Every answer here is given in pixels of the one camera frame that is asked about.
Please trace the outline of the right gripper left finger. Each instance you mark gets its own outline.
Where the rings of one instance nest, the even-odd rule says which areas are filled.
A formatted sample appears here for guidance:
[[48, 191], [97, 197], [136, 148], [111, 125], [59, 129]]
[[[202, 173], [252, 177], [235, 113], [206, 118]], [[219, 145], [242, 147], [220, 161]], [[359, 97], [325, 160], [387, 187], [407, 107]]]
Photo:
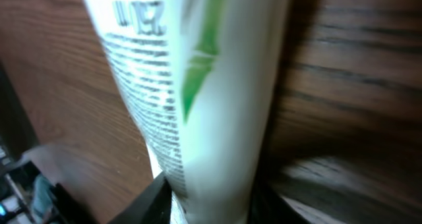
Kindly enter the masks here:
[[152, 183], [108, 224], [170, 224], [172, 189], [160, 173]]

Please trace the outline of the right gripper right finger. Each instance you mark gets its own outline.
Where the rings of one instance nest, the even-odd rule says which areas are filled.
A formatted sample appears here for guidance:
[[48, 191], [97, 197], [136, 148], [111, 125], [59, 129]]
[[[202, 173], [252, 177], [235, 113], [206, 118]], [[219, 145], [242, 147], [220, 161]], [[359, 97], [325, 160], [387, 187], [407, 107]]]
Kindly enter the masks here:
[[247, 224], [309, 224], [265, 182], [256, 181], [251, 192]]

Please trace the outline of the white cosmetic tube gold cap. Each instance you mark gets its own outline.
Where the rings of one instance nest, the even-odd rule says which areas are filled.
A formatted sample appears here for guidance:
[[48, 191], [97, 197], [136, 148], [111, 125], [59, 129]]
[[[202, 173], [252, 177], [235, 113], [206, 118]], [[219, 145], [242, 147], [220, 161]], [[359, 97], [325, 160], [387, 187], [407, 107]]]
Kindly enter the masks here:
[[183, 223], [246, 223], [289, 0], [84, 0]]

